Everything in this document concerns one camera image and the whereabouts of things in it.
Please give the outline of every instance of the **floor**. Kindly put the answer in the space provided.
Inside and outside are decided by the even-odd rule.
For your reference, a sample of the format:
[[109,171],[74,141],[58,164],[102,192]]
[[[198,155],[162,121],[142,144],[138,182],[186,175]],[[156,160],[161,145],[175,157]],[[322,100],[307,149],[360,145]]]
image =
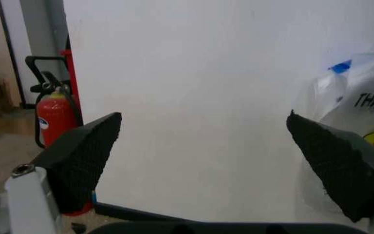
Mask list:
[[[14,167],[30,162],[41,152],[34,142],[34,110],[0,111],[0,193]],[[77,216],[63,216],[63,233],[73,234],[71,223],[83,223],[88,231],[111,222],[124,220],[96,214],[93,210]]]

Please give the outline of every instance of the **black foam pad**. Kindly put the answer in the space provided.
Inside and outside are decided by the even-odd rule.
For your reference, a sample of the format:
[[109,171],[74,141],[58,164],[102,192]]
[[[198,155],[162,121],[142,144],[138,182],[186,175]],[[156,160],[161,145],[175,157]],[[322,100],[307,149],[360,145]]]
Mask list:
[[62,213],[79,211],[91,199],[122,116],[112,113],[65,132],[31,163],[47,170],[51,190]]
[[293,112],[287,127],[330,198],[353,222],[374,214],[374,146]]

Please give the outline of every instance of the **white plastic bag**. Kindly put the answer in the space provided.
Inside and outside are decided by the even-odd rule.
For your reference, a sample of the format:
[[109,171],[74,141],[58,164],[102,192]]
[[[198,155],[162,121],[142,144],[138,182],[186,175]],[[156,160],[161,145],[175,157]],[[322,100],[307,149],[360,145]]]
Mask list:
[[[353,56],[348,72],[329,71],[310,83],[300,96],[296,113],[328,126],[351,131],[374,145],[374,54]],[[298,197],[304,204],[329,217],[341,217],[320,179],[304,160]]]

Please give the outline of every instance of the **fire extinguisher label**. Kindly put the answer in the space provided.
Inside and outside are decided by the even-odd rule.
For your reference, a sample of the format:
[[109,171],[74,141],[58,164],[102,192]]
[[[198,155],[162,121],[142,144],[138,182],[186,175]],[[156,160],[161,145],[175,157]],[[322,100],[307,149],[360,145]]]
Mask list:
[[48,128],[48,122],[41,118],[41,117],[38,117],[38,121],[40,122],[40,128],[41,129],[47,129]]

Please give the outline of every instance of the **fire extinguisher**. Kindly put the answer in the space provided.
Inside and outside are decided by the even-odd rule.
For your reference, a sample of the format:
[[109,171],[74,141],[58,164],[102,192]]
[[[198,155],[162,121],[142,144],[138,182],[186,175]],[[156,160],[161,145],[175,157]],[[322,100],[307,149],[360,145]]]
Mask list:
[[[35,141],[40,148],[46,148],[63,132],[83,125],[83,121],[79,105],[76,104],[69,88],[70,80],[60,82],[50,72],[41,72],[36,66],[37,60],[58,60],[66,68],[67,61],[64,57],[51,56],[27,56],[25,58],[25,63],[39,82],[38,85],[30,88],[31,92],[39,94],[36,99]],[[45,145],[40,141],[40,133],[43,135]]]
[[50,81],[46,85],[53,91],[37,103],[36,112],[45,147],[49,147],[65,131],[82,126],[83,121],[70,89],[50,72],[42,72]]

